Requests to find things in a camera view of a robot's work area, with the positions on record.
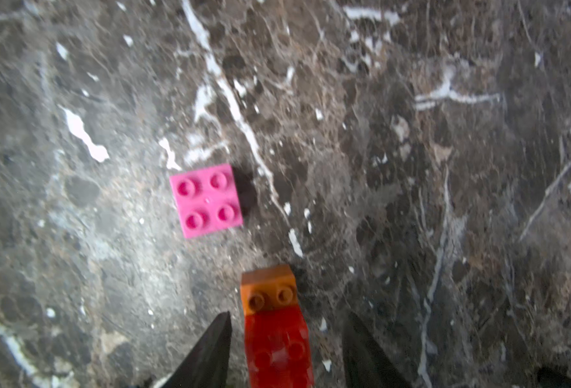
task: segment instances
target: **white marble vein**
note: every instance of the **white marble vein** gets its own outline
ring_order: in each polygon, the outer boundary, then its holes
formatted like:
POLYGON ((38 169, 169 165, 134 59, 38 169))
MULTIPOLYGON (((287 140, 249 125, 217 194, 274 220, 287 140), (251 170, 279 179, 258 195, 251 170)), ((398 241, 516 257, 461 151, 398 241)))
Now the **white marble vein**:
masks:
POLYGON ((386 20, 392 27, 400 22, 400 15, 398 15, 397 12, 393 11, 381 12, 380 10, 374 8, 352 7, 350 5, 345 5, 342 7, 342 9, 344 10, 346 17, 350 20, 370 19, 376 20, 377 22, 386 20))
POLYGON ((176 169, 178 171, 182 171, 182 167, 176 163, 176 153, 171 150, 169 146, 169 140, 166 137, 163 137, 159 142, 158 145, 165 149, 167 153, 167 169, 176 169))
POLYGON ((89 72, 88 72, 88 76, 89 76, 89 78, 91 78, 94 82, 100 81, 100 78, 98 78, 98 76, 95 75, 95 74, 92 74, 92 73, 89 73, 89 72))
POLYGON ((124 35, 124 41, 126 41, 126 45, 128 47, 131 47, 134 43, 134 41, 130 35, 124 35))
POLYGON ((531 225, 538 218, 538 216, 540 216, 540 213, 542 213, 542 210, 544 210, 544 205, 546 205, 546 201, 551 196, 551 194, 557 189, 557 187, 561 183, 561 180, 570 171, 571 171, 571 157, 570 157, 568 163, 566 163, 566 165, 561 169, 561 171, 559 172, 557 177, 555 177, 553 182, 544 191, 544 198, 542 198, 542 202, 540 202, 540 205, 538 206, 538 208, 533 213, 531 213, 529 219, 527 220, 527 224, 525 225, 523 231, 521 232, 520 236, 518 237, 518 241, 522 241, 522 239, 525 236, 527 236, 527 233, 529 232, 531 225))
POLYGON ((214 144, 208 148, 192 148, 187 151, 184 155, 184 163, 187 165, 192 165, 198 161, 208 160, 212 156, 212 153, 220 148, 227 148, 228 142, 222 141, 214 144))
POLYGON ((295 73, 295 72, 296 72, 296 69, 294 69, 293 66, 288 67, 287 73, 286 73, 286 76, 285 76, 285 79, 286 79, 286 80, 284 81, 284 84, 285 84, 286 86, 290 86, 290 85, 292 84, 292 78, 294 78, 294 73, 295 73))
POLYGON ((251 153, 253 154, 253 158, 255 159, 256 163, 259 165, 259 169, 263 176, 268 179, 269 187, 271 190, 271 202, 279 209, 281 214, 284 216, 285 221, 288 223, 286 212, 283 208, 279 205, 279 194, 275 189, 274 185, 274 175, 273 172, 268 168, 266 162, 262 158, 259 152, 259 143, 255 137, 255 133, 253 129, 244 119, 242 113, 240 112, 240 106, 238 105, 238 100, 233 89, 230 87, 230 84, 225 79, 225 75, 223 74, 223 70, 221 66, 217 63, 217 60, 214 57, 214 52, 212 52, 212 47, 210 47, 210 34, 204 28, 202 22, 197 19, 195 12, 193 11, 193 7, 190 4, 189 0, 182 0, 182 10, 186 15, 186 20, 189 23, 191 31, 195 35, 197 42, 199 45, 204 49, 204 59, 206 62, 206 69, 208 73, 212 74, 215 78, 221 93, 224 95, 225 100, 227 101, 227 105, 230 109, 230 113, 232 115, 232 119, 234 120, 236 127, 243 133, 244 137, 246 138, 247 142, 249 143, 249 147, 251 148, 251 153))
POLYGON ((448 181, 449 172, 446 172, 445 184, 443 187, 443 200, 445 202, 443 230, 439 239, 439 245, 436 249, 435 273, 432 277, 428 292, 423 299, 425 315, 421 324, 421 355, 417 373, 421 376, 426 388, 432 388, 432 381, 428 374, 428 344, 430 342, 428 338, 428 323, 432 316, 432 306, 434 304, 435 293, 441 279, 443 268, 446 265, 451 266, 452 264, 451 262, 446 263, 446 261, 455 261, 457 257, 461 256, 460 241, 464 235, 466 226, 466 216, 462 218, 456 218, 454 216, 451 198, 449 196, 448 181))
POLYGON ((300 244, 298 243, 298 239, 296 238, 296 231, 294 229, 290 229, 288 232, 288 238, 290 239, 290 244, 292 244, 292 249, 298 257, 303 257, 303 249, 301 249, 300 244))
POLYGON ((212 86, 205 84, 199 86, 197 88, 197 94, 195 95, 195 119, 194 121, 197 123, 200 118, 206 117, 208 120, 212 120, 212 114, 206 110, 206 108, 212 104, 216 94, 214 93, 214 89, 212 86))
POLYGON ((57 48, 57 52, 59 53, 59 56, 64 60, 67 61, 68 60, 68 50, 59 42, 57 42, 55 44, 55 47, 57 48))
POLYGON ((0 322, 0 339, 7 346, 7 349, 14 357, 18 367, 31 380, 33 385, 38 388, 70 388, 78 387, 78 383, 74 380, 74 373, 71 371, 67 376, 46 376, 44 375, 23 352, 23 341, 20 337, 12 333, 7 327, 0 322))
POLYGON ((333 362, 331 360, 322 360, 322 365, 324 365, 327 372, 330 372, 331 371, 331 365, 333 365, 333 362))
POLYGON ((455 75, 454 69, 446 67, 443 72, 443 83, 426 94, 418 94, 415 96, 415 110, 425 111, 437 105, 439 101, 449 99, 460 104, 479 104, 486 101, 499 101, 501 95, 495 94, 461 94, 452 89, 451 80, 455 75))
POLYGON ((83 120, 80 118, 79 115, 72 113, 71 110, 61 107, 66 114, 66 123, 68 125, 68 130, 70 133, 85 143, 88 147, 89 154, 93 159, 102 163, 106 159, 109 159, 109 153, 107 149, 103 145, 96 145, 91 140, 91 137, 85 132, 85 128, 83 125, 83 120))

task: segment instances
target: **lego brick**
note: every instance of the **lego brick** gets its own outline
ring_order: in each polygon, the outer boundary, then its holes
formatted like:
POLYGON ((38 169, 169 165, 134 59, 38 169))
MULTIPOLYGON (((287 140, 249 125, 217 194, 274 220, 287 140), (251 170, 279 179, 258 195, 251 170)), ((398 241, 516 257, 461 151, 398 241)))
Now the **lego brick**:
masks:
POLYGON ((245 272, 240 281, 244 315, 298 305, 296 279, 287 264, 245 272))
POLYGON ((298 305, 246 316, 244 351, 252 388, 313 386, 309 332, 298 305))
POLYGON ((184 237, 242 225, 232 166, 219 165, 169 177, 184 237))

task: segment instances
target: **dark marble floor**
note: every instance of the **dark marble floor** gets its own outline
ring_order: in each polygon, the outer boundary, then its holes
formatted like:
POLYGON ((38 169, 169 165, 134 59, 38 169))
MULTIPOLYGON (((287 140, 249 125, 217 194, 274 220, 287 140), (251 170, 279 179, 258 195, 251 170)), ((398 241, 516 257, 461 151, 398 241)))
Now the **dark marble floor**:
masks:
POLYGON ((0 0, 0 386, 159 379, 230 310, 244 387, 277 263, 317 387, 347 309, 417 388, 571 377, 571 0, 0 0), (217 163, 244 226, 185 240, 217 163))

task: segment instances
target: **pink lego brick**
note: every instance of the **pink lego brick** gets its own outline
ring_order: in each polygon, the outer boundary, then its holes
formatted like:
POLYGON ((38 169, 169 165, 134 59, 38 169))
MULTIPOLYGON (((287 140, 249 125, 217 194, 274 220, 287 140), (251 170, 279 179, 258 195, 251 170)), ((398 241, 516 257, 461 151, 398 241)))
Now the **pink lego brick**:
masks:
POLYGON ((184 237, 243 224, 232 166, 219 165, 169 177, 184 237))

